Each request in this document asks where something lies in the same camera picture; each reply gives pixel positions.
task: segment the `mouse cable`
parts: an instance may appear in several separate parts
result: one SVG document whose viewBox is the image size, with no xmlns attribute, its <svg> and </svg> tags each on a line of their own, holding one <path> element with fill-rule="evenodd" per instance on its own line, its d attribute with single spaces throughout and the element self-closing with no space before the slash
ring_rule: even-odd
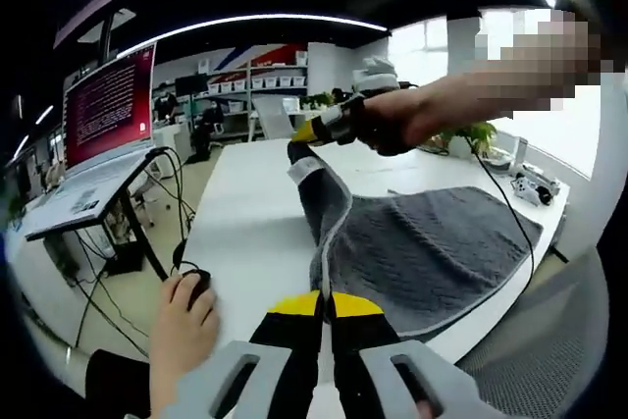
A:
<svg viewBox="0 0 628 419">
<path fill-rule="evenodd" d="M 103 319 L 107 322 L 107 324 L 109 324 L 109 326 L 111 326 L 112 328 L 114 328 L 116 331 L 118 331 L 118 333 L 120 333 L 126 340 L 128 340 L 131 345 L 133 347 L 135 347 L 135 350 L 137 350 L 139 353 L 141 353 L 144 357 L 148 358 L 148 353 L 146 352 L 146 350 L 144 350 L 143 348 L 141 348 L 139 345 L 137 345 L 137 343 L 131 339 L 129 337 L 129 335 L 127 335 L 122 329 L 120 329 L 116 323 L 113 322 L 113 320 L 107 316 L 107 314 L 100 309 L 100 306 L 98 306 L 93 299 L 91 299 L 91 295 L 87 294 L 87 291 L 85 291 L 85 288 L 83 288 L 80 284 L 77 284 L 77 287 L 80 289 L 80 291 L 82 291 L 82 294 L 85 295 L 85 297 L 87 298 L 87 302 L 89 304 L 91 304 L 93 306 L 93 308 L 98 311 L 98 313 L 100 313 L 100 315 L 103 317 Z"/>
<path fill-rule="evenodd" d="M 179 207 L 178 208 L 178 210 L 179 210 L 179 229 L 181 231 L 181 241 L 183 242 L 185 240 L 185 234 L 184 234 L 184 231 L 183 231 L 183 214 L 182 214 L 182 203 L 181 203 L 181 200 L 183 199 L 183 189 L 181 187 L 181 181 L 179 180 L 179 175 L 177 173 L 177 167 L 175 166 L 175 161 L 173 160 L 173 158 L 171 157 L 171 155 L 167 151 L 164 151 L 164 156 L 166 156 L 168 158 L 168 160 L 170 161 L 170 165 L 175 170 L 175 182 L 177 183 L 177 201 L 178 201 L 178 205 L 177 206 Z"/>
<path fill-rule="evenodd" d="M 177 162 L 179 163 L 179 175 L 180 175 L 180 181 L 181 181 L 181 191 L 179 193 L 179 204 L 181 205 L 182 203 L 185 203 L 189 211 L 192 213 L 191 217 L 185 214 L 185 223 L 187 225 L 187 233 L 189 234 L 189 232 L 191 231 L 191 221 L 196 215 L 196 212 L 192 209 L 191 206 L 187 204 L 187 202 L 185 202 L 185 200 L 183 200 L 183 190 L 185 188 L 185 185 L 183 184 L 183 163 L 181 162 L 181 156 L 175 149 L 173 149 L 172 147 L 167 147 L 166 149 L 169 149 L 170 151 L 172 151 L 173 154 L 175 154 L 175 157 L 177 158 Z M 171 161 L 171 165 L 173 166 L 173 169 L 175 169 L 175 172 L 176 172 L 177 170 L 175 168 L 175 164 L 172 162 L 172 158 L 170 154 L 167 154 L 167 156 L 168 156 L 168 159 Z"/>
<path fill-rule="evenodd" d="M 184 209 L 186 209 L 187 211 L 189 211 L 189 213 L 191 213 L 192 215 L 196 214 L 196 212 L 192 209 L 192 207 L 189 205 L 189 203 L 187 203 L 183 198 L 179 199 L 177 196 L 173 195 L 171 191 L 169 191 L 165 185 L 163 185 L 159 179 L 156 179 L 152 174 L 150 174 L 148 171 L 146 171 L 144 169 L 144 172 L 148 175 L 148 177 L 150 177 L 150 179 L 152 181 L 154 181 L 155 183 L 157 183 L 159 186 L 161 186 L 164 191 L 166 193 L 168 193 L 168 195 L 172 198 L 174 198 L 177 201 L 180 201 L 183 205 L 184 205 Z"/>
<path fill-rule="evenodd" d="M 181 187 L 181 181 L 179 180 L 179 173 L 177 172 L 177 166 L 175 166 L 175 161 L 173 160 L 172 156 L 168 152 L 169 149 L 172 150 L 175 153 L 175 155 L 177 155 L 177 157 L 179 158 L 179 155 L 177 154 L 177 152 L 175 152 L 175 150 L 172 149 L 171 147 L 157 147 L 157 148 L 153 149 L 151 152 L 149 152 L 146 157 L 150 158 L 152 160 L 156 156 L 163 155 L 170 161 L 170 165 L 172 166 L 172 168 L 174 170 L 175 182 L 177 183 L 177 201 L 179 203 L 178 204 L 178 210 L 179 210 L 179 231 L 181 233 L 181 241 L 183 242 L 185 240 L 185 234 L 184 234 L 184 231 L 183 231 L 183 214 L 182 214 L 182 203 L 181 203 L 181 200 L 183 199 L 183 190 L 182 190 L 182 187 Z"/>
<path fill-rule="evenodd" d="M 521 230 L 521 233 L 523 234 L 523 237 L 526 239 L 526 242 L 528 243 L 528 247 L 530 248 L 530 258 L 532 259 L 532 268 L 530 269 L 530 277 L 528 278 L 528 282 L 526 282 L 526 286 L 521 291 L 523 293 L 526 289 L 528 289 L 528 286 L 530 285 L 530 282 L 532 282 L 532 277 L 534 276 L 534 265 L 535 265 L 534 246 L 532 245 L 532 241 L 528 237 L 528 234 L 526 233 L 526 230 L 523 229 L 523 225 L 521 224 L 521 221 L 519 221 L 519 217 L 517 216 L 517 212 L 514 210 L 514 208 L 512 208 L 512 205 L 510 204 L 510 200 L 508 200 L 508 197 L 506 196 L 506 192 L 503 191 L 503 188 L 501 188 L 501 185 L 499 184 L 499 182 L 496 180 L 495 177 L 493 177 L 493 174 L 491 174 L 491 171 L 487 168 L 486 164 L 482 161 L 482 159 L 478 155 L 478 151 L 475 150 L 473 145 L 471 145 L 471 141 L 469 140 L 469 138 L 467 136 L 464 136 L 464 138 L 466 139 L 467 144 L 469 144 L 469 147 L 471 148 L 471 152 L 473 153 L 475 158 L 478 160 L 478 162 L 482 166 L 482 169 L 484 169 L 484 172 L 487 173 L 489 178 L 497 186 L 497 189 L 499 190 L 499 193 L 501 193 L 501 196 L 503 196 L 503 199 L 505 200 L 506 205 L 508 205 L 508 209 L 510 210 L 510 213 L 512 213 L 512 217 L 514 218 L 514 221 L 517 223 L 517 226 Z"/>
<path fill-rule="evenodd" d="M 127 319 L 125 317 L 125 315 L 122 313 L 122 309 L 120 309 L 120 306 L 118 306 L 118 304 L 114 301 L 113 296 L 111 296 L 111 293 L 109 292 L 109 290 L 107 290 L 107 288 L 105 287 L 105 284 L 102 283 L 102 280 L 100 280 L 100 277 L 98 277 L 98 275 L 96 274 L 96 270 L 94 269 L 94 266 L 91 263 L 91 259 L 89 258 L 89 254 L 87 254 L 87 251 L 85 250 L 85 242 L 84 242 L 84 240 L 82 240 L 82 238 L 79 236 L 79 233 L 77 233 L 77 232 L 75 232 L 75 233 L 76 233 L 76 235 L 78 237 L 78 242 L 80 243 L 80 246 L 82 247 L 82 250 L 85 253 L 85 257 L 87 257 L 87 262 L 89 262 L 89 267 L 91 268 L 91 271 L 93 272 L 94 277 L 96 278 L 96 282 L 98 284 L 100 284 L 102 289 L 105 291 L 105 294 L 109 298 L 109 301 L 111 301 L 111 304 L 113 304 L 114 307 L 116 308 L 116 310 L 118 311 L 118 315 L 124 321 L 126 321 L 134 330 L 136 330 L 138 333 L 140 333 L 143 336 L 145 336 L 146 338 L 148 338 L 148 334 L 146 334 L 142 329 L 138 328 L 133 322 L 131 322 L 129 319 Z"/>
<path fill-rule="evenodd" d="M 180 268 L 180 267 L 181 267 L 181 265 L 183 265 L 183 264 L 186 264 L 186 265 L 191 265 L 192 267 L 194 267 L 194 269 L 196 269 L 196 270 L 200 270 L 200 268 L 199 268 L 196 264 L 194 264 L 193 262 L 187 262 L 186 260 L 182 260 L 182 261 L 181 261 L 181 264 L 179 265 L 179 268 Z M 175 271 L 175 269 L 176 269 L 176 268 L 177 268 L 177 267 L 176 267 L 175 265 L 173 265 L 173 266 L 170 268 L 170 276 L 171 276 L 171 277 L 173 276 L 173 272 Z"/>
</svg>

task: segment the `wall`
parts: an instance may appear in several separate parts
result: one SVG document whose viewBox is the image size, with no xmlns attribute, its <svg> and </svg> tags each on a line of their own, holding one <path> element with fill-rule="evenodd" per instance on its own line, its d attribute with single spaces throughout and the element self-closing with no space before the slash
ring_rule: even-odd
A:
<svg viewBox="0 0 628 419">
<path fill-rule="evenodd" d="M 264 65 L 273 63 L 294 64 L 294 51 L 298 48 L 304 48 L 304 46 L 293 44 L 259 44 L 248 48 L 223 48 L 187 56 L 175 61 L 156 65 L 153 70 L 153 88 L 167 80 L 197 74 L 198 62 L 201 59 L 209 60 L 209 71 L 245 69 L 246 63 L 249 60 Z M 264 77 L 266 75 L 275 76 L 276 74 L 276 71 L 272 71 L 265 74 L 256 74 L 256 77 Z M 282 76 L 291 75 L 300 75 L 300 72 L 297 70 L 282 71 Z M 210 81 L 221 81 L 221 79 L 233 80 L 243 78 L 229 78 L 223 76 L 212 78 Z"/>
<path fill-rule="evenodd" d="M 473 68 L 473 61 L 486 59 L 487 50 L 476 42 L 480 18 L 447 21 L 447 73 L 465 73 Z"/>
<path fill-rule="evenodd" d="M 370 56 L 389 56 L 389 39 L 382 38 L 353 50 L 353 69 L 362 69 L 362 60 Z"/>
<path fill-rule="evenodd" d="M 628 108 L 623 75 L 602 74 L 600 138 L 591 179 L 585 191 L 574 195 L 573 215 L 565 225 L 561 247 L 582 253 L 602 236 L 626 182 L 628 172 Z"/>
<path fill-rule="evenodd" d="M 336 86 L 336 50 L 336 45 L 331 43 L 308 43 L 308 95 L 330 92 Z"/>
</svg>

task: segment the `cable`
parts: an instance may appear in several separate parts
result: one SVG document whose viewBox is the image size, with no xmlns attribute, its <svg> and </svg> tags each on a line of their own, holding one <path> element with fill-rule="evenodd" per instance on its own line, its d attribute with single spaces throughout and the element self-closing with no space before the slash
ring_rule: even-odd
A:
<svg viewBox="0 0 628 419">
<path fill-rule="evenodd" d="M 168 193 L 168 195 L 172 198 L 174 198 L 175 200 L 179 200 L 179 198 L 175 195 L 173 195 L 167 188 L 165 185 L 163 185 L 159 179 L 156 179 L 150 172 L 148 172 L 147 170 L 144 169 L 144 172 L 148 175 L 148 177 L 150 177 L 150 179 L 152 181 L 154 181 L 155 183 L 157 183 L 159 186 L 161 186 L 164 191 L 166 193 Z M 196 214 L 196 212 L 192 209 L 192 207 L 189 205 L 189 203 L 187 203 L 184 199 L 181 199 L 181 202 L 187 207 L 187 210 L 189 210 L 190 213 L 192 214 Z"/>
<path fill-rule="evenodd" d="M 177 170 L 176 170 L 176 166 L 175 166 L 175 161 L 173 160 L 173 158 L 170 156 L 170 154 L 167 151 L 163 151 L 163 154 L 168 158 L 168 160 L 170 161 L 170 165 L 173 167 L 173 169 L 175 169 L 175 182 L 177 183 L 177 201 L 178 201 L 178 209 L 179 209 L 179 229 L 181 231 L 181 241 L 185 240 L 185 234 L 183 233 L 183 215 L 182 215 L 182 204 L 181 204 L 181 200 L 182 200 L 182 188 L 181 188 L 181 182 L 179 180 L 179 176 L 177 175 Z"/>
<path fill-rule="evenodd" d="M 138 333 L 142 334 L 143 336 L 145 336 L 146 338 L 148 338 L 148 334 L 146 334 L 142 329 L 138 328 L 133 322 L 131 322 L 129 319 L 127 319 L 125 317 L 125 315 L 122 313 L 122 309 L 120 309 L 120 306 L 118 306 L 118 304 L 114 301 L 114 298 L 111 296 L 111 293 L 109 292 L 109 290 L 107 290 L 107 288 L 105 287 L 105 284 L 102 283 L 102 281 L 100 280 L 100 277 L 98 277 L 98 275 L 96 274 L 96 270 L 94 269 L 93 264 L 91 263 L 91 259 L 89 258 L 89 254 L 87 254 L 87 251 L 85 250 L 85 241 L 82 240 L 82 238 L 79 236 L 79 233 L 77 233 L 75 231 L 75 234 L 78 237 L 78 242 L 80 243 L 80 247 L 82 247 L 83 252 L 85 253 L 85 257 L 87 258 L 87 262 L 89 263 L 89 267 L 91 268 L 91 271 L 94 274 L 94 277 L 96 279 L 96 282 L 98 284 L 100 284 L 100 286 L 102 287 L 102 289 L 105 291 L 105 294 L 107 295 L 107 297 L 109 298 L 109 301 L 111 301 L 111 304 L 114 305 L 114 307 L 116 308 L 116 310 L 118 311 L 118 315 L 124 320 L 126 321 L 134 330 L 136 330 Z"/>
<path fill-rule="evenodd" d="M 114 323 L 111 320 L 111 318 L 109 316 L 107 316 L 107 314 L 102 309 L 100 309 L 100 307 L 93 301 L 93 299 L 91 299 L 91 296 L 87 294 L 87 291 L 85 291 L 85 289 L 81 285 L 78 285 L 78 288 L 80 289 L 80 291 L 82 291 L 82 294 L 84 294 L 85 297 L 87 298 L 87 302 L 89 304 L 91 304 L 94 307 L 94 309 L 100 313 L 100 315 L 103 317 L 103 319 L 105 321 L 107 321 L 107 323 L 112 328 L 114 328 L 116 331 L 118 331 L 126 340 L 128 340 L 131 343 L 131 345 L 133 347 L 135 347 L 135 349 L 139 353 L 141 353 L 144 357 L 148 358 L 148 353 L 143 348 L 141 348 L 139 345 L 137 345 L 137 343 L 135 343 L 135 341 L 133 339 L 131 339 L 122 329 L 120 329 L 116 325 L 116 323 Z"/>
<path fill-rule="evenodd" d="M 471 145 L 471 141 L 469 140 L 469 138 L 467 136 L 464 136 L 464 138 L 466 139 L 467 144 L 469 144 L 469 147 L 471 148 L 471 152 L 473 153 L 473 155 L 476 157 L 476 159 L 478 160 L 478 162 L 482 166 L 482 169 L 484 169 L 484 172 L 487 173 L 489 178 L 497 186 L 497 189 L 499 190 L 499 193 L 501 193 L 501 196 L 503 196 L 503 199 L 505 200 L 506 205 L 508 205 L 508 209 L 510 210 L 510 213 L 512 213 L 512 217 L 514 218 L 514 221 L 517 223 L 517 226 L 521 230 L 521 233 L 523 234 L 523 237 L 526 239 L 526 242 L 528 243 L 528 247 L 530 247 L 530 258 L 532 259 L 532 268 L 530 269 L 530 277 L 528 278 L 528 282 L 526 283 L 526 286 L 521 291 L 521 292 L 523 292 L 526 289 L 528 289 L 528 286 L 530 285 L 530 282 L 532 282 L 532 277 L 534 276 L 534 266 L 535 266 L 534 246 L 532 245 L 532 241 L 528 237 L 528 234 L 526 233 L 526 230 L 523 229 L 523 225 L 519 221 L 519 217 L 517 216 L 517 212 L 514 210 L 514 208 L 512 208 L 512 205 L 510 204 L 510 201 L 508 200 L 508 197 L 506 196 L 505 191 L 503 191 L 503 188 L 501 188 L 501 185 L 499 184 L 499 182 L 496 180 L 495 177 L 493 177 L 493 174 L 491 174 L 491 171 L 489 171 L 487 166 L 484 164 L 484 162 L 482 161 L 482 159 L 478 155 L 478 151 L 476 151 L 476 149 Z"/>
<path fill-rule="evenodd" d="M 98 249 L 98 251 L 96 251 L 95 249 L 93 249 L 92 247 L 89 246 L 89 244 L 87 244 L 87 242 L 83 241 L 83 244 L 85 244 L 85 246 L 94 254 L 96 254 L 98 257 L 102 258 L 102 259 L 109 259 L 109 257 L 107 257 L 104 252 L 102 250 L 100 250 L 100 247 L 98 247 L 98 244 L 96 243 L 96 241 L 94 240 L 94 238 L 91 236 L 91 234 L 88 231 L 85 231 L 87 233 L 87 237 L 89 237 L 89 240 L 91 240 L 91 243 L 94 244 L 94 247 L 96 247 Z"/>
<path fill-rule="evenodd" d="M 186 265 L 191 265 L 192 267 L 194 267 L 194 269 L 196 269 L 196 270 L 200 270 L 200 268 L 199 268 L 196 264 L 194 264 L 193 262 L 187 262 L 186 260 L 182 260 L 182 261 L 181 261 L 181 264 L 180 264 L 180 266 L 179 266 L 179 267 L 181 267 L 181 265 L 183 265 L 183 264 L 186 264 Z M 174 265 L 170 268 L 170 276 L 171 276 L 171 277 L 172 277 L 173 272 L 175 271 L 175 269 L 176 269 L 176 268 L 177 268 L 177 267 L 176 267 L 176 266 L 174 266 Z"/>
</svg>

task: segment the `desk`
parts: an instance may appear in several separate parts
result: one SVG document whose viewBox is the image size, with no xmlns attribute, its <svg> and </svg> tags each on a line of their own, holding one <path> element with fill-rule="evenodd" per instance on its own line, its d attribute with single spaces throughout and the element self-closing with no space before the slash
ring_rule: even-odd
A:
<svg viewBox="0 0 628 419">
<path fill-rule="evenodd" d="M 222 315 L 218 345 L 249 340 L 266 310 L 284 296 L 309 291 L 315 251 L 289 167 L 286 139 L 225 147 L 198 205 L 183 260 L 212 274 Z M 389 190 L 416 193 L 473 185 L 502 200 L 495 184 L 473 161 L 412 150 L 382 157 L 360 142 L 329 144 L 316 152 L 358 195 L 384 196 Z M 516 197 L 510 178 L 497 177 L 513 208 L 544 230 L 534 256 L 547 252 L 561 219 L 569 187 L 549 207 Z M 427 342 L 455 363 L 501 319 L 526 286 L 530 257 L 493 297 Z"/>
<path fill-rule="evenodd" d="M 68 285 L 46 249 L 44 239 L 26 240 L 34 215 L 32 210 L 27 205 L 22 225 L 17 230 L 9 228 L 5 232 L 7 261 L 11 265 L 20 291 L 41 320 L 60 339 L 76 346 L 82 318 L 87 308 L 87 299 L 80 288 Z M 78 232 L 90 231 L 92 237 L 100 241 L 101 237 L 95 230 L 94 228 Z M 81 237 L 89 240 L 85 234 Z M 80 249 L 77 237 L 69 233 L 64 235 L 64 240 L 79 265 L 77 279 L 92 281 L 94 275 L 84 252 Z M 101 257 L 90 254 L 90 261 L 96 273 L 100 273 L 104 268 L 105 260 Z M 82 282 L 80 285 L 85 293 L 91 296 L 95 284 Z"/>
<path fill-rule="evenodd" d="M 318 117 L 321 113 L 323 113 L 323 110 L 295 110 L 291 112 L 287 111 L 287 113 L 290 117 L 298 117 L 300 120 L 305 121 L 310 120 L 314 117 Z M 258 119 L 259 115 L 257 114 L 256 110 L 252 111 L 248 116 L 248 142 L 253 141 L 253 136 L 255 135 L 255 126 L 257 125 Z"/>
</svg>

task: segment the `red screen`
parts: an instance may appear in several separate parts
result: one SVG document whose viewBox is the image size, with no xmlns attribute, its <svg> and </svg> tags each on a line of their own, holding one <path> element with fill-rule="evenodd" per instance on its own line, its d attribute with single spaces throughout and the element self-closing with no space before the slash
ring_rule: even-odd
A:
<svg viewBox="0 0 628 419">
<path fill-rule="evenodd" d="M 154 46 L 104 66 L 66 94 L 66 165 L 150 136 Z"/>
</svg>

